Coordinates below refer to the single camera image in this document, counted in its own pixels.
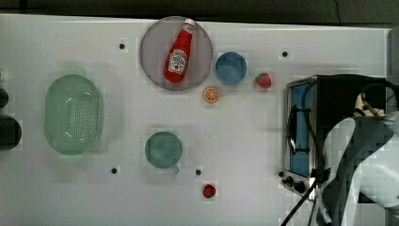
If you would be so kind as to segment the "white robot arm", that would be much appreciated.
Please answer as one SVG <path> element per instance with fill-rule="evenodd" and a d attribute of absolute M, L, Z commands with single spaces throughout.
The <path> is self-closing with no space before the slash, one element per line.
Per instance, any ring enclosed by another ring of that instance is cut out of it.
<path fill-rule="evenodd" d="M 398 216 L 398 113 L 338 122 L 323 149 L 327 180 L 316 191 L 311 226 L 354 226 L 359 196 Z"/>

